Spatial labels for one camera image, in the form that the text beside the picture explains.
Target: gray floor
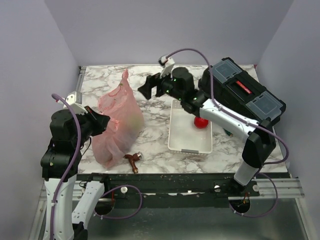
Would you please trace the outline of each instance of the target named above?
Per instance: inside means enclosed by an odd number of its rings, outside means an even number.
[[[269,209],[273,200],[252,201],[248,213]],[[133,209],[115,209],[125,216]],[[143,208],[126,220],[92,217],[89,240],[307,240],[296,201],[283,199],[262,218],[244,218],[228,208]]]

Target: plastic bag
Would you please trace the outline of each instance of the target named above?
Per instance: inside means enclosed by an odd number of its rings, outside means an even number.
[[[128,70],[113,91],[98,100],[98,110],[110,117],[106,130],[92,138],[95,160],[110,168],[129,152],[144,126],[144,117],[128,83]]]

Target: marble tabletop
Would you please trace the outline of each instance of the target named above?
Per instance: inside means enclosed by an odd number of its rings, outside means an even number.
[[[195,86],[201,78],[206,66],[187,65],[193,74]],[[241,65],[258,81],[253,65]],[[158,65],[102,65],[88,66],[85,71],[81,92],[82,105],[97,109],[98,98],[115,89],[125,69],[129,72],[129,84],[141,108],[145,127],[139,134],[129,154],[142,152],[144,159],[137,161],[139,173],[235,173],[242,160],[244,144],[235,136],[228,136],[224,130],[212,123],[213,151],[207,156],[185,155],[171,153],[168,149],[168,134],[172,98],[164,95],[146,100],[137,91],[143,85],[147,75],[153,75],[162,69]],[[278,161],[283,158],[279,144],[267,161]],[[132,174],[132,168],[127,159],[121,159],[115,166],[106,169],[96,162],[92,147],[88,149],[79,164],[80,174],[90,173]],[[266,165],[262,172],[287,172],[284,163]]]

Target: red ball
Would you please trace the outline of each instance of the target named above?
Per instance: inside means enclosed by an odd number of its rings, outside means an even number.
[[[207,119],[196,116],[193,123],[198,129],[204,129],[208,126],[209,121]]]

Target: wall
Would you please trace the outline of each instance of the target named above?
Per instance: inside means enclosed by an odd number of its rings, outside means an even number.
[[[194,47],[214,63],[258,63],[292,0],[45,0],[81,65],[157,64]],[[195,53],[176,62],[203,64]]]
[[[0,238],[26,240],[35,216],[40,160],[78,65],[43,0],[0,2]]]
[[[257,66],[260,81],[287,104],[276,131],[291,150],[289,170],[300,178],[318,236],[319,10],[319,0],[295,0]]]

